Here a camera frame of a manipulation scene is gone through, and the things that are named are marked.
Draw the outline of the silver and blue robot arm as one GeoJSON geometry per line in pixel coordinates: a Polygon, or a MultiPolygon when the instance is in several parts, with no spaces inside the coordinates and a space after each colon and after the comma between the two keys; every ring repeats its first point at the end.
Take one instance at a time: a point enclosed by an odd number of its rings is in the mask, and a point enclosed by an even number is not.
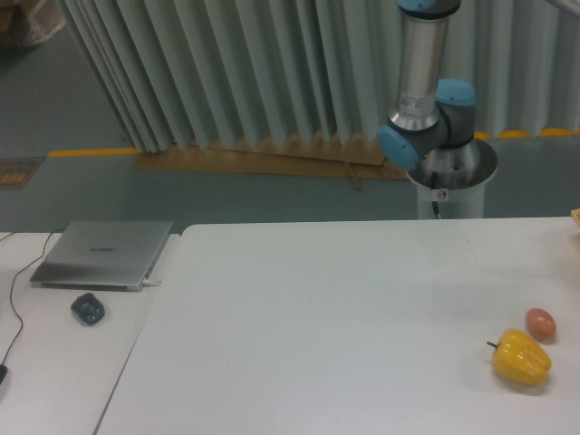
{"type": "Polygon", "coordinates": [[[396,100],[377,141],[391,162],[429,189],[468,189],[491,180],[492,147],[475,137],[476,91],[440,78],[450,18],[458,1],[400,1],[403,48],[396,100]]]}

